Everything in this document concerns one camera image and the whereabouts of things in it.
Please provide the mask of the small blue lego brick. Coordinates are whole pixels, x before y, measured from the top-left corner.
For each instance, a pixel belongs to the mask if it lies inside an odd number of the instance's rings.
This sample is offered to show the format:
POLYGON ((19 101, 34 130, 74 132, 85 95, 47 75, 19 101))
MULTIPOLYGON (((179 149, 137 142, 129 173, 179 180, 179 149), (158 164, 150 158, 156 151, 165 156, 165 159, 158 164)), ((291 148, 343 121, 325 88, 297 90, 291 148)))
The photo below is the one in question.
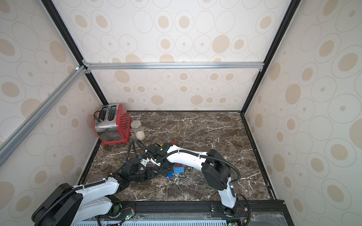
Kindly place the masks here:
POLYGON ((172 172, 169 172, 169 173, 167 174, 167 177, 168 177, 169 179, 171 179, 172 176, 173 176, 173 173, 172 173, 172 172))

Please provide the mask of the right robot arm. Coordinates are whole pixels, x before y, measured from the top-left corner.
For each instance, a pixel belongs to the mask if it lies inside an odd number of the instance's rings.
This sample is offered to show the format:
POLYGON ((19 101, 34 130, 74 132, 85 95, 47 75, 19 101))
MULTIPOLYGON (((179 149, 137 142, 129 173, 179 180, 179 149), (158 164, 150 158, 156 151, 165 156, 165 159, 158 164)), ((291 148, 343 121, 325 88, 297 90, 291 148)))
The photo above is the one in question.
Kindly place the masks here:
POLYGON ((241 173, 216 150, 196 152, 171 143, 146 147, 141 141, 137 142, 148 160, 156 165, 157 173, 168 176, 176 163, 197 169, 202 172, 207 184, 218 191, 222 205, 229 209, 235 208, 237 196, 233 185, 240 181, 241 173))

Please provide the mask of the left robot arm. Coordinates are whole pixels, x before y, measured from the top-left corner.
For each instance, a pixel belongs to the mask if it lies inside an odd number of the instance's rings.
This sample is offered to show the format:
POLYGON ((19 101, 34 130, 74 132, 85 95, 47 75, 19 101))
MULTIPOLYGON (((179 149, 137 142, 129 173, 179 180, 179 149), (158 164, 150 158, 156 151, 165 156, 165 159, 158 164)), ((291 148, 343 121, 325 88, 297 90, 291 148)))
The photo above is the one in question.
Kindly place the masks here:
POLYGON ((129 187, 131 182, 154 179, 159 173, 142 164, 139 158, 127 160, 122 168, 107 178, 86 185, 59 185, 32 215, 36 226, 71 226, 99 215, 118 217, 123 207, 115 194, 129 187))

